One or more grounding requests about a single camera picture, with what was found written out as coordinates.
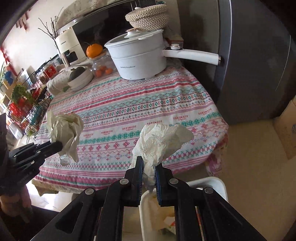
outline cooking pot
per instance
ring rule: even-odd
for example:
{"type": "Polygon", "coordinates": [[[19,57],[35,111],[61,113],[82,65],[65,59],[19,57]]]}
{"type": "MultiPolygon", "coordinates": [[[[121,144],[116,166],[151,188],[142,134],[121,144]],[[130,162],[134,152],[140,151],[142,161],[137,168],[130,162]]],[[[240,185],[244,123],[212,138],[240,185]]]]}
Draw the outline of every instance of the cooking pot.
{"type": "Polygon", "coordinates": [[[149,79],[163,71],[166,57],[197,60],[218,65],[218,54],[180,48],[178,44],[166,49],[163,29],[153,31],[127,30],[105,44],[122,78],[127,80],[149,79]]]}

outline crumpled tissue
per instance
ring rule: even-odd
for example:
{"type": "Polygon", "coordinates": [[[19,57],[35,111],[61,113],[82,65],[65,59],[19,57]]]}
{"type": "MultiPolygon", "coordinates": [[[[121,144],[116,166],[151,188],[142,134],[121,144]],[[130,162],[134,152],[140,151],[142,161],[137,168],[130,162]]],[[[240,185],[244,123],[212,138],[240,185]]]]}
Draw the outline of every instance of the crumpled tissue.
{"type": "Polygon", "coordinates": [[[153,191],[156,182],[155,167],[193,138],[193,133],[182,125],[145,125],[132,151],[133,159],[129,169],[135,167],[137,156],[142,156],[143,183],[149,191],[153,191]]]}
{"type": "Polygon", "coordinates": [[[61,165],[70,164],[69,156],[78,162],[77,145],[83,130],[80,116],[75,113],[55,116],[50,110],[47,112],[47,129],[51,143],[60,141],[63,144],[63,149],[59,152],[61,165]]]}

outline tablecloth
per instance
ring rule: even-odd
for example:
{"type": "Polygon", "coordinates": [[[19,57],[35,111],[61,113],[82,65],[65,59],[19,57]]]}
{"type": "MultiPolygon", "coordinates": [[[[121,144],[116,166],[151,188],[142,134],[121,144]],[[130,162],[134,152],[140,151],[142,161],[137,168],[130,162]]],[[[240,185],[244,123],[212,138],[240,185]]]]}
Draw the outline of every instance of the tablecloth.
{"type": "MultiPolygon", "coordinates": [[[[150,80],[125,80],[117,72],[93,79],[77,92],[58,94],[48,110],[81,116],[79,162],[62,166],[58,154],[48,157],[33,179],[36,186],[73,193],[107,187],[123,178],[140,131],[150,123],[178,123],[194,134],[194,139],[163,161],[173,173],[205,161],[210,174],[221,168],[228,125],[207,91],[183,67],[167,67],[150,80]]],[[[37,141],[48,140],[45,117],[37,141]]]]}

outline silver screw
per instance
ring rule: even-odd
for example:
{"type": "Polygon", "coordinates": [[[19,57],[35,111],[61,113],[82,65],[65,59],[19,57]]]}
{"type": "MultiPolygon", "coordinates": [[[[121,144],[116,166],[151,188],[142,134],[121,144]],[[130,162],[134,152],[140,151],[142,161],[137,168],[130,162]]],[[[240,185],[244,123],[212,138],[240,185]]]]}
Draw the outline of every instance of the silver screw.
{"type": "Polygon", "coordinates": [[[170,184],[177,184],[179,181],[176,178],[171,178],[170,179],[170,184]]]}
{"type": "Polygon", "coordinates": [[[123,179],[121,179],[121,180],[119,181],[119,183],[122,184],[122,185],[128,184],[128,179],[123,178],[123,179]]]}
{"type": "Polygon", "coordinates": [[[92,188],[88,188],[88,189],[85,190],[86,195],[91,195],[93,193],[94,193],[94,190],[92,188]]]}
{"type": "Polygon", "coordinates": [[[214,192],[214,189],[213,188],[211,188],[211,187],[206,187],[205,188],[205,193],[212,194],[213,192],[214,192]]]}

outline tile floor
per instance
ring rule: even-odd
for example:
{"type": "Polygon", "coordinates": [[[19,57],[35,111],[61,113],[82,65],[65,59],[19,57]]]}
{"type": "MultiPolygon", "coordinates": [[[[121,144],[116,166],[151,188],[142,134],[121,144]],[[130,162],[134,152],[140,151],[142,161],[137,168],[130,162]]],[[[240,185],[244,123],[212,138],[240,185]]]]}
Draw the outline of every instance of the tile floor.
{"type": "MultiPolygon", "coordinates": [[[[272,121],[231,126],[223,159],[219,177],[226,185],[229,203],[268,241],[282,240],[296,219],[296,157],[287,159],[272,121]]],[[[185,181],[205,176],[204,165],[177,175],[185,181]]],[[[71,202],[70,193],[39,197],[34,185],[27,186],[36,206],[61,211],[71,202]]],[[[141,233],[137,208],[125,212],[123,231],[130,229],[141,233]]]]}

